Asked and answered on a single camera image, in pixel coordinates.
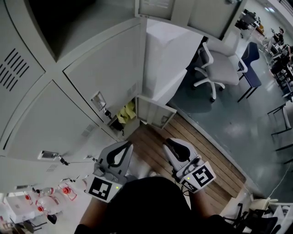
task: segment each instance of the locker vent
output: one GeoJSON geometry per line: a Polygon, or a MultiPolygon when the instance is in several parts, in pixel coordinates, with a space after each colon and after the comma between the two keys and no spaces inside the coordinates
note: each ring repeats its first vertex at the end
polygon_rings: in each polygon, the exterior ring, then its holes
{"type": "Polygon", "coordinates": [[[127,96],[130,97],[136,91],[136,83],[127,91],[127,96]]]}
{"type": "Polygon", "coordinates": [[[170,0],[143,0],[143,4],[149,5],[149,6],[168,8],[170,4],[170,0]]]}
{"type": "Polygon", "coordinates": [[[95,127],[93,126],[93,125],[91,125],[91,124],[89,124],[88,126],[87,126],[87,128],[83,131],[83,133],[81,134],[83,137],[87,137],[90,133],[91,133],[91,131],[94,129],[95,127]]]}
{"type": "Polygon", "coordinates": [[[13,49],[0,65],[0,84],[10,92],[28,68],[26,61],[13,49]]]}
{"type": "Polygon", "coordinates": [[[52,164],[47,170],[46,172],[53,172],[56,168],[57,168],[57,164],[52,164]]]}

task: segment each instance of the person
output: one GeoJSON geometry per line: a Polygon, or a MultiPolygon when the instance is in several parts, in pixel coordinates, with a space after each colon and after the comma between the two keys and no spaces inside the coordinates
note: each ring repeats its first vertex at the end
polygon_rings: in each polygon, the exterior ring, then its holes
{"type": "Polygon", "coordinates": [[[204,189],[189,196],[191,209],[179,187],[166,178],[128,182],[108,204],[92,198],[75,234],[235,233],[215,214],[204,189]]]}
{"type": "Polygon", "coordinates": [[[283,41],[283,34],[284,34],[284,30],[280,28],[279,33],[274,33],[274,35],[270,39],[263,40],[262,44],[263,45],[267,44],[266,48],[268,52],[271,51],[271,47],[273,46],[273,44],[283,41]]]}
{"type": "Polygon", "coordinates": [[[293,46],[287,46],[283,51],[282,51],[282,58],[279,59],[270,69],[270,73],[273,76],[276,76],[277,73],[282,71],[283,69],[286,68],[287,64],[292,64],[292,53],[293,52],[293,46]]]}

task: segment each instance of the chair armrest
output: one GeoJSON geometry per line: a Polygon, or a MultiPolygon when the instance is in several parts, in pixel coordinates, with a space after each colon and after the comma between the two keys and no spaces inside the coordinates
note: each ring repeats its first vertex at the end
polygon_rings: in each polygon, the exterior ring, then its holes
{"type": "Polygon", "coordinates": [[[243,60],[241,58],[239,58],[239,56],[237,54],[235,54],[237,56],[237,58],[239,59],[239,62],[241,63],[241,65],[243,66],[243,70],[241,71],[238,71],[237,73],[238,74],[241,74],[241,73],[245,73],[248,71],[248,68],[246,67],[245,63],[243,62],[243,60]]]}
{"type": "Polygon", "coordinates": [[[206,66],[211,65],[211,64],[214,62],[214,58],[212,57],[211,52],[210,52],[209,49],[207,48],[206,42],[204,42],[204,43],[202,44],[202,47],[198,50],[198,55],[200,55],[200,53],[201,53],[203,50],[205,50],[205,52],[206,52],[206,54],[207,54],[207,56],[208,56],[208,58],[209,58],[209,61],[208,61],[206,64],[203,64],[203,65],[201,66],[201,68],[205,68],[206,66]]]}

